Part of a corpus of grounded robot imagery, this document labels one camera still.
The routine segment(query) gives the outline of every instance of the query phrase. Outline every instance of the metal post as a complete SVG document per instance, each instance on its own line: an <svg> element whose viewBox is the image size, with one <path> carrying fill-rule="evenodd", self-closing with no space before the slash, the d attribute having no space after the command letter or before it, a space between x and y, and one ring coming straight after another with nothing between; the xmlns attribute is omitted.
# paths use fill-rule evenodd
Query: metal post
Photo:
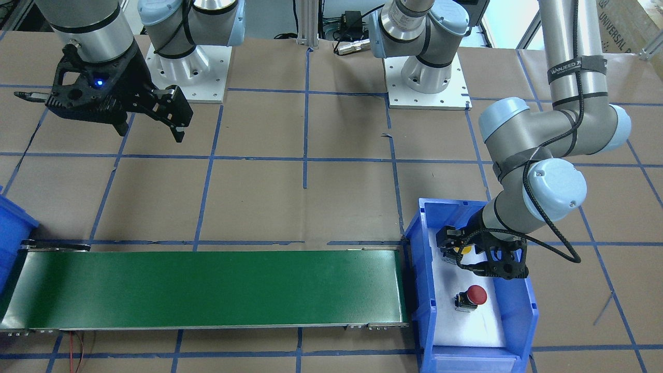
<svg viewBox="0 0 663 373"><path fill-rule="evenodd" d="M299 0L299 33L297 43L318 48L318 7L320 0Z"/></svg>
<svg viewBox="0 0 663 373"><path fill-rule="evenodd" d="M663 30L658 32L658 35L652 39L647 45L638 53L640 59L649 61L654 55L663 49Z"/></svg>
<svg viewBox="0 0 663 373"><path fill-rule="evenodd" d="M534 19L527 27L527 30L523 34L522 39L518 43L516 49L527 49L527 47L532 42L532 39L534 39L534 35L536 35L536 32L540 27L541 27L541 10L536 12Z"/></svg>

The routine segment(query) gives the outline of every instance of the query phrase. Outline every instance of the cable strap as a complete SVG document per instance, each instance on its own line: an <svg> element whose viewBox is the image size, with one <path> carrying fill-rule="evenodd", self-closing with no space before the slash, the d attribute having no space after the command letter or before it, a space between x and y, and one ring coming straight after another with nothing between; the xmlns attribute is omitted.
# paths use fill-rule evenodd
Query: cable strap
<svg viewBox="0 0 663 373"><path fill-rule="evenodd" d="M562 76L571 75L579 72L580 70L600 72L605 75L607 71L608 60L602 55L597 56L580 56L559 65L553 66L548 70L548 83L561 78Z"/></svg>

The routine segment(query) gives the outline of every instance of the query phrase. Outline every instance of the cardboard box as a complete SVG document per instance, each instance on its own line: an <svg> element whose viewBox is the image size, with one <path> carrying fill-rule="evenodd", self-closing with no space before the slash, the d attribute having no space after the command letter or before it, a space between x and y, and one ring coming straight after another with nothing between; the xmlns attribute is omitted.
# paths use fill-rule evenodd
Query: cardboard box
<svg viewBox="0 0 663 373"><path fill-rule="evenodd" d="M663 0L596 0L603 52L638 53L663 29ZM650 61L663 80L663 52Z"/></svg>

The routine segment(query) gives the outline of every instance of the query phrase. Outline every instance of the blue joint cap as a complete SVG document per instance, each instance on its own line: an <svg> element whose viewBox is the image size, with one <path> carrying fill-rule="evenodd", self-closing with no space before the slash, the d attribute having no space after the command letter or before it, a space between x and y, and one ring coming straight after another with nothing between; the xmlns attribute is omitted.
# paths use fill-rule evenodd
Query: blue joint cap
<svg viewBox="0 0 663 373"><path fill-rule="evenodd" d="M462 5L453 0L437 0L430 9L430 17L443 29L464 37L469 27L469 15Z"/></svg>
<svg viewBox="0 0 663 373"><path fill-rule="evenodd" d="M615 134L613 135L613 138L610 139L608 144L604 146L603 149L601 149L597 153L610 151L620 147L626 142L626 140L629 139L629 136L631 135L631 117L629 117L626 110L624 110L621 106L617 105L610 105L610 106L617 113L617 128L615 129Z"/></svg>
<svg viewBox="0 0 663 373"><path fill-rule="evenodd" d="M532 166L527 177L532 193L550 220L556 222L585 202L587 182L573 164L559 158L545 159ZM522 188L522 199L530 213L544 221Z"/></svg>
<svg viewBox="0 0 663 373"><path fill-rule="evenodd" d="M380 13L382 9L378 9L371 13L368 18L369 40L371 41L371 52L375 58L386 58L385 40L382 35L382 28L380 28Z"/></svg>
<svg viewBox="0 0 663 373"><path fill-rule="evenodd" d="M228 46L237 46L244 42L244 33L246 31L246 22L244 22L244 0L237 0L237 10L235 13L235 22L230 30Z"/></svg>
<svg viewBox="0 0 663 373"><path fill-rule="evenodd" d="M163 22L182 5L182 0L139 0L138 14L145 26Z"/></svg>
<svg viewBox="0 0 663 373"><path fill-rule="evenodd" d="M529 109L530 107L527 106L525 101L517 97L505 98L490 105L479 117L479 128L483 142L485 143L488 137L497 131L502 124L518 113Z"/></svg>

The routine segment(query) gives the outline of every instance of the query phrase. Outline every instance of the metal connector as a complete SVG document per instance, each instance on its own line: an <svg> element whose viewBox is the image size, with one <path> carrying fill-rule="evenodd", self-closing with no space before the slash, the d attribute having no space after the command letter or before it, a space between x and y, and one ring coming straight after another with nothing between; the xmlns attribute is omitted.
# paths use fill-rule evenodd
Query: metal connector
<svg viewBox="0 0 663 373"><path fill-rule="evenodd" d="M371 40L364 39L351 42L350 44L343 45L338 48L338 55L345 56L346 54L352 54L356 52L361 52L363 50L371 49Z"/></svg>

